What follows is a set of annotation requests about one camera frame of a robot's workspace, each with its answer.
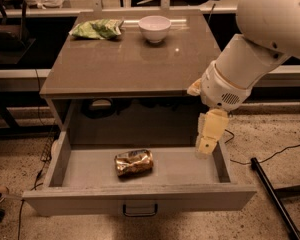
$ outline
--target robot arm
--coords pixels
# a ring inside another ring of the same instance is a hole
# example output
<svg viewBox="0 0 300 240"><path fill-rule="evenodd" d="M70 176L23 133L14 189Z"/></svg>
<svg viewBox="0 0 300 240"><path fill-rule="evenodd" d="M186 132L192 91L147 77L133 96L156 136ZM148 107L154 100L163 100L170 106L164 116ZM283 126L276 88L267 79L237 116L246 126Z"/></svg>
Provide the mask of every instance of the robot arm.
<svg viewBox="0 0 300 240"><path fill-rule="evenodd" d="M300 58L300 0L240 0L235 35L188 93L210 111L199 120L197 149L210 154L238 108L265 74L290 56Z"/></svg>

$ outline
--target foil wrapper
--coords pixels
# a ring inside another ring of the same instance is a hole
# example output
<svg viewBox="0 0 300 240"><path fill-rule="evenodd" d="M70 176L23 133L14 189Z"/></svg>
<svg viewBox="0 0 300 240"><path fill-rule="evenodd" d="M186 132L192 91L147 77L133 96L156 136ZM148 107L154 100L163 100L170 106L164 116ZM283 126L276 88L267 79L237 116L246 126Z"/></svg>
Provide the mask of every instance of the foil wrapper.
<svg viewBox="0 0 300 240"><path fill-rule="evenodd" d="M153 157L150 150L140 149L116 155L115 165L118 176L126 176L151 170Z"/></svg>

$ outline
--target black cable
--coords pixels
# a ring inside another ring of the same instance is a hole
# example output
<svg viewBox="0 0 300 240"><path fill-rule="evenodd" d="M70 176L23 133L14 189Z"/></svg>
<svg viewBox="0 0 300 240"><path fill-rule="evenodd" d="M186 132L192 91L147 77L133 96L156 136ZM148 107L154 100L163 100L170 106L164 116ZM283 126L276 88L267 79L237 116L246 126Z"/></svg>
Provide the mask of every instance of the black cable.
<svg viewBox="0 0 300 240"><path fill-rule="evenodd" d="M285 147L285 148L282 149L281 151L278 151L278 152L274 153L272 156L270 156L270 157L268 157L268 158L266 158L266 159L264 159L264 160L262 160L262 161L259 161L259 164L264 163L264 162L266 162L266 161L272 159L272 158L275 157L276 155L278 155L278 154L280 154L280 153L286 151L286 150L289 149L289 148L298 148L298 147L300 147L300 144L294 145L294 146L288 146L288 147Z"/></svg>
<svg viewBox="0 0 300 240"><path fill-rule="evenodd" d="M231 141L231 140L234 139L235 135L234 135L233 132L231 132L231 131L229 131L229 130L226 130L226 132L228 132L228 133L230 133L230 134L232 135L232 137L231 137L230 139L228 139L227 141L225 141L225 143L228 143L229 141ZM278 155L278 154L280 154L280 153L286 151L287 149L290 149L290 148L298 148L298 147L300 147L300 144L285 147L285 148L283 148L282 150L280 150L280 151L278 151L278 152L275 152L275 153L274 153L273 155L271 155L270 157L268 157L268 158L266 158L266 159L264 159L264 160L258 161L258 162L259 162L260 164L261 164L261 163L264 163L264 162L269 161L270 159L274 158L276 155ZM236 160L233 160L233 159L230 159L230 161L233 162L233 163L240 164L240 165L250 165L250 164L251 164L251 162L246 162L246 163L244 163L244 162L236 161Z"/></svg>
<svg viewBox="0 0 300 240"><path fill-rule="evenodd" d="M210 25L210 20L211 20L211 16L212 16L212 13L214 11L214 7L216 7L216 3L214 3L211 7L211 10L210 10L210 14L209 14L209 18L207 20L207 23L208 23L208 26Z"/></svg>
<svg viewBox="0 0 300 240"><path fill-rule="evenodd" d="M227 129L226 129L226 132L231 134L231 138L230 138L230 139L228 139L227 141L225 141L225 143L228 143L229 141L231 141L231 140L233 140L233 139L234 139L234 136L235 136L235 135L234 135L234 133L233 133L233 132L231 132L231 131L229 131L229 130L227 130Z"/></svg>
<svg viewBox="0 0 300 240"><path fill-rule="evenodd" d="M36 72L36 75L37 75L38 90L39 90L39 92L40 92L40 90L41 90L41 84L40 84L40 79L39 79L38 70L35 69L34 71ZM39 100L39 104L38 104L38 108L37 108L37 114L38 114L38 119L39 119L40 123L41 123L42 125L45 125L45 124L43 123L42 119L41 119L41 116L40 116L40 100Z"/></svg>
<svg viewBox="0 0 300 240"><path fill-rule="evenodd" d="M41 170L37 173L37 176L36 176L36 179L34 181L34 184L33 184L33 188L36 190L36 186L37 186L37 182L38 180L41 178L41 175L42 175L42 172L43 172L43 169L45 167L45 165L51 161L51 146L52 146L52 143L55 139L55 135L54 134L54 131L53 131L53 128L54 128L54 124L52 125L49 133L48 133L48 136L47 136L47 140L46 140L46 143L44 145L44 148L42 150L42 154L41 154L41 158L40 160L43 162L43 165L42 165L42 168Z"/></svg>
<svg viewBox="0 0 300 240"><path fill-rule="evenodd" d="M37 189L37 187L43 185L43 183L39 183L37 185L35 185L31 190ZM20 233L21 233L21 218L22 218L22 209L23 209L23 205L24 205L25 200L22 199L21 200L21 206L20 206L20 210L19 210L19 222L18 222L18 240L20 240Z"/></svg>
<svg viewBox="0 0 300 240"><path fill-rule="evenodd" d="M280 150L280 151L278 151L278 152L275 152L273 155L269 156L268 158L266 158L266 159L264 159L264 160L261 160L261 161L258 161L258 162L259 162L260 164L261 164L261 163L264 163L264 162L269 161L270 159L274 158L276 155L281 154L282 152L286 151L287 149L290 149L290 148L298 148L298 147L300 147L300 144L285 147L285 148L283 148L282 150ZM233 162L233 163L240 164L240 165L250 165L250 164L251 164L251 162L243 163L243 162L239 162L239 161L232 160L232 159L230 159L230 161Z"/></svg>
<svg viewBox="0 0 300 240"><path fill-rule="evenodd" d="M24 205L24 200L21 200L21 206L19 210L19 223L18 223L18 240L20 240L20 233L21 233L21 215L22 215L22 208Z"/></svg>

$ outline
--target cabinet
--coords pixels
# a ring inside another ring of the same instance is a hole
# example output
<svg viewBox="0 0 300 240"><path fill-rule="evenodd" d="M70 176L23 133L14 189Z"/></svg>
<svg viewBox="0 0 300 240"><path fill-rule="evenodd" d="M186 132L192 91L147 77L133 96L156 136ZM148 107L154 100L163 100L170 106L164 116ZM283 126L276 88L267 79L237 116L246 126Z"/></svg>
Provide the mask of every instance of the cabinet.
<svg viewBox="0 0 300 240"><path fill-rule="evenodd" d="M223 141L211 156L196 156L197 120L205 108L186 90L220 52L202 14L155 13L172 21L168 37L155 46L137 26L149 12L79 15L77 22L111 17L125 23L116 40L69 36L41 90L61 134L43 189L23 195L39 214L238 210L254 195L254 186L235 183ZM94 113L100 106L114 109L91 118L86 102ZM118 178L115 155L138 148L152 151L153 170Z"/></svg>

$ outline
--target speckled floor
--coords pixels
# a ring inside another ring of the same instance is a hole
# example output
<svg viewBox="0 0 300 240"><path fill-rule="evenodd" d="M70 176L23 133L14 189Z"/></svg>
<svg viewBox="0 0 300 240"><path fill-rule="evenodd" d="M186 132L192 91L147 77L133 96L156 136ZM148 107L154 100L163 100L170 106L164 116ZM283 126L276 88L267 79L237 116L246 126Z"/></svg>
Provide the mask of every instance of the speckled floor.
<svg viewBox="0 0 300 240"><path fill-rule="evenodd" d="M20 124L31 124L36 120L37 111L32 111L30 116L24 111L13 113ZM53 121L46 112L41 118L43 123ZM252 157L263 160L287 146L300 144L300 103L244 105L234 112L228 129L235 134L227 143L231 159L243 163ZM0 185L17 195L31 189L42 167L40 157L46 142L46 136L0 138ZM275 187L300 184L300 147L287 149L262 166ZM20 239L288 239L286 227L256 173L249 165L235 162L231 163L231 172L239 184L251 183L257 189L241 211L159 213L151 218L40 217L25 203ZM300 197L284 200L284 204L300 230ZM17 239L20 205L20 201L9 199L0 204L6 212L0 223L0 239Z"/></svg>

